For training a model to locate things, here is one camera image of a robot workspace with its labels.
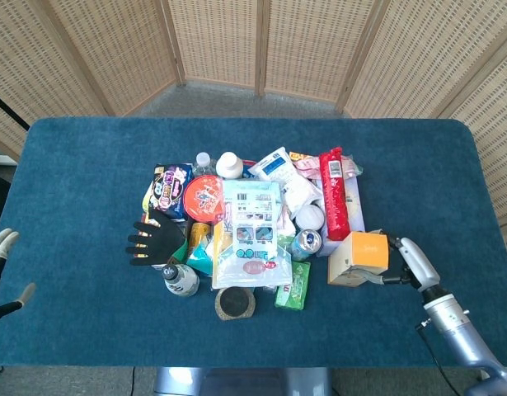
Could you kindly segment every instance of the table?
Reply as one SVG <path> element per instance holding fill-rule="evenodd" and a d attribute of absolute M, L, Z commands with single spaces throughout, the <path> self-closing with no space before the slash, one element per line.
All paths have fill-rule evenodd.
<path fill-rule="evenodd" d="M 408 285 L 326 285 L 312 263 L 304 311 L 256 291 L 255 315 L 222 322 L 207 279 L 192 298 L 124 252 L 156 163 L 199 151 L 260 159 L 283 145 L 336 145 L 364 168 L 367 230 L 416 241 L 493 352 L 507 365 L 507 253 L 475 144 L 455 120 L 61 118 L 30 129 L 0 228 L 21 239 L 0 302 L 30 281 L 32 301 L 0 321 L 1 365 L 194 367 L 432 365 L 414 326 L 425 318 Z M 392 259 L 397 268 L 399 260 Z M 453 357 L 436 331 L 444 365 Z"/>

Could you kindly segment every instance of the white bottle cap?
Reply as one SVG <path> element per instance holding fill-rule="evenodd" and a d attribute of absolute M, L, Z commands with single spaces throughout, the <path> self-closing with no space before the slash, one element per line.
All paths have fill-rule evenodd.
<path fill-rule="evenodd" d="M 317 231 L 325 222 L 325 215 L 315 205 L 305 205 L 297 212 L 295 223 L 300 229 L 313 229 Z"/>
<path fill-rule="evenodd" d="M 223 167 L 227 169 L 233 169 L 237 165 L 238 157 L 235 155 L 235 153 L 228 151 L 222 154 L 220 161 L 222 162 Z"/>
<path fill-rule="evenodd" d="M 208 167 L 211 163 L 211 157 L 205 152 L 198 153 L 196 156 L 196 163 L 199 167 Z"/>

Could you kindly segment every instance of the green wrapper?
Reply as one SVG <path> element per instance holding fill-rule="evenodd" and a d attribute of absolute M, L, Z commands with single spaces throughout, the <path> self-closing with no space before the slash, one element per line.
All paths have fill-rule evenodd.
<path fill-rule="evenodd" d="M 275 297 L 275 307 L 287 309 L 303 309 L 308 276 L 310 275 L 309 262 L 292 262 L 293 280 L 291 285 L 279 286 Z"/>

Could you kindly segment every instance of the floor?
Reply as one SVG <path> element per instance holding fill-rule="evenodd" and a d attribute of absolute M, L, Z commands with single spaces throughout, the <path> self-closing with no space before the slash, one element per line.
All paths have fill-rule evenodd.
<path fill-rule="evenodd" d="M 334 106 L 324 103 L 277 95 L 259 98 L 252 91 L 199 82 L 168 89 L 133 116 L 342 117 Z M 7 179 L 11 180 L 13 169 L 7 169 L 5 173 Z M 7 367 L 0 375 L 0 396 L 130 395 L 131 371 L 126 367 Z M 476 382 L 476 371 L 446 371 L 461 392 Z M 134 395 L 151 395 L 154 375 L 153 368 L 138 367 L 135 371 Z M 334 386 L 343 396 L 451 394 L 435 368 L 335 370 Z M 235 394 L 244 395 L 246 391 Z"/>

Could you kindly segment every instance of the orange box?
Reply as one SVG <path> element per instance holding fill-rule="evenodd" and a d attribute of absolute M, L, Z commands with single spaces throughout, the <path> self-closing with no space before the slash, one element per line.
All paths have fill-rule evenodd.
<path fill-rule="evenodd" d="M 356 287 L 366 280 L 350 270 L 381 274 L 388 269 L 387 237 L 379 233 L 352 232 L 328 257 L 328 285 Z"/>

